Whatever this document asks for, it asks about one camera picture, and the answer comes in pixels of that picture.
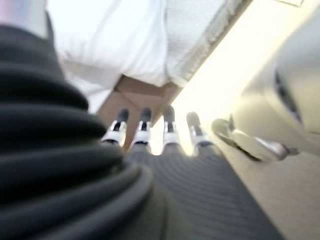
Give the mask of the dark left robot hand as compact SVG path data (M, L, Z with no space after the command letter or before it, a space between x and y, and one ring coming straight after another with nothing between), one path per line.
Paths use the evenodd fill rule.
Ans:
M124 153L64 78L53 39L0 28L3 240L281 240L211 142Z

